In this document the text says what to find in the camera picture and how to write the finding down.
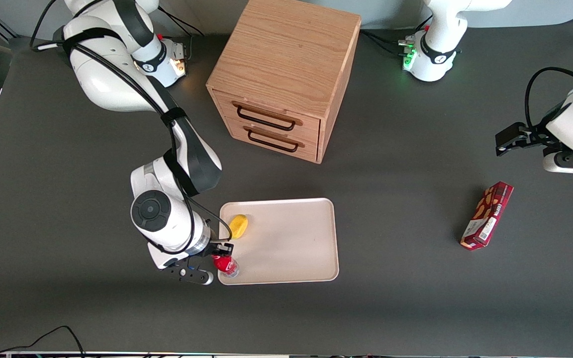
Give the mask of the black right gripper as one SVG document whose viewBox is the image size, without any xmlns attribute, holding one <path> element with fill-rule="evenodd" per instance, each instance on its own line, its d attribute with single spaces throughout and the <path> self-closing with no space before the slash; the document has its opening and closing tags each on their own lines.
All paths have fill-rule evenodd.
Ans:
<svg viewBox="0 0 573 358">
<path fill-rule="evenodd" d="M 204 259 L 210 256 L 231 256 L 233 249 L 234 245 L 229 242 L 208 243 L 200 253 L 189 256 L 189 268 L 198 270 Z"/>
</svg>

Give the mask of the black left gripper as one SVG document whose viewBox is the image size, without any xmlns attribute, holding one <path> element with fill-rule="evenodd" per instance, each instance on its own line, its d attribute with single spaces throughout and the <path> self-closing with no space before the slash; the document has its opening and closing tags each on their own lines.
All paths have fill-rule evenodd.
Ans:
<svg viewBox="0 0 573 358">
<path fill-rule="evenodd" d="M 516 149 L 529 149 L 544 146 L 548 149 L 561 149 L 562 144 L 552 135 L 545 124 L 524 124 L 515 122 L 495 136 L 496 156 L 501 157 Z"/>
</svg>

